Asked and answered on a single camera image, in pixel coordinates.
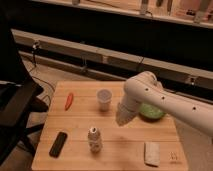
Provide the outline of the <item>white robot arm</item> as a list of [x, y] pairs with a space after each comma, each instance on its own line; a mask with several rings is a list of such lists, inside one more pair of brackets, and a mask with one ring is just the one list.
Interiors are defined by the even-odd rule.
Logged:
[[157, 86], [154, 73], [145, 71], [124, 82], [124, 95], [118, 103], [116, 122], [131, 122], [143, 103], [153, 105], [177, 119], [213, 137], [213, 105], [169, 93]]

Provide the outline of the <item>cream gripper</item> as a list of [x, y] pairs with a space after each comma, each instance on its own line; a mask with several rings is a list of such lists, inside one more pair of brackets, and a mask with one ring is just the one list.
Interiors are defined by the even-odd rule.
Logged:
[[124, 126], [131, 122], [136, 115], [136, 111], [127, 110], [126, 108], [119, 108], [116, 113], [116, 123], [119, 126]]

